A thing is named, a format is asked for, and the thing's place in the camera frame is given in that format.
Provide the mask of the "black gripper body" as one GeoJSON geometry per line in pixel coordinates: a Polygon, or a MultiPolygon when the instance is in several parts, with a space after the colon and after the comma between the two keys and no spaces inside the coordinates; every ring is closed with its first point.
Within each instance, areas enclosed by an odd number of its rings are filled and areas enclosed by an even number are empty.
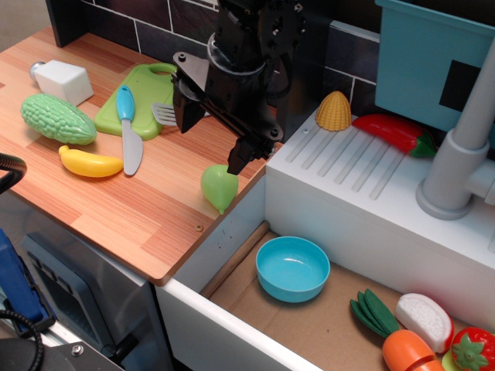
{"type": "Polygon", "coordinates": [[[259,77],[265,67],[235,72],[222,56],[199,58],[185,52],[173,56],[175,85],[201,96],[202,108],[237,136],[281,141],[283,130],[271,113],[259,77]]]}

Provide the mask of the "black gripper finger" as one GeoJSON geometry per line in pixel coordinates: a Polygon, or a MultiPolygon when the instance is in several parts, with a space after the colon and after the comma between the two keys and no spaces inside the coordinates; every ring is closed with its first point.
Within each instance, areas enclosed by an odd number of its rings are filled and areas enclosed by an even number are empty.
{"type": "Polygon", "coordinates": [[[239,137],[230,150],[227,172],[239,175],[250,162],[258,159],[268,160],[275,153],[276,144],[276,141],[255,136],[239,137]]]}
{"type": "Polygon", "coordinates": [[[172,102],[176,124],[182,134],[197,124],[205,114],[201,106],[201,96],[188,86],[175,85],[172,102]]]}

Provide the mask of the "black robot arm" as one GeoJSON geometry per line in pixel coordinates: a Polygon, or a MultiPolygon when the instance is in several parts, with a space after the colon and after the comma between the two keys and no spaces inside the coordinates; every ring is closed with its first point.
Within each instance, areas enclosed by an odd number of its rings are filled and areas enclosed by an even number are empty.
{"type": "Polygon", "coordinates": [[[237,136],[227,171],[239,174],[270,157],[284,131],[268,102],[292,87],[292,54],[306,30],[298,1],[220,1],[215,33],[202,59],[177,52],[173,107],[181,132],[205,113],[237,136]]]}

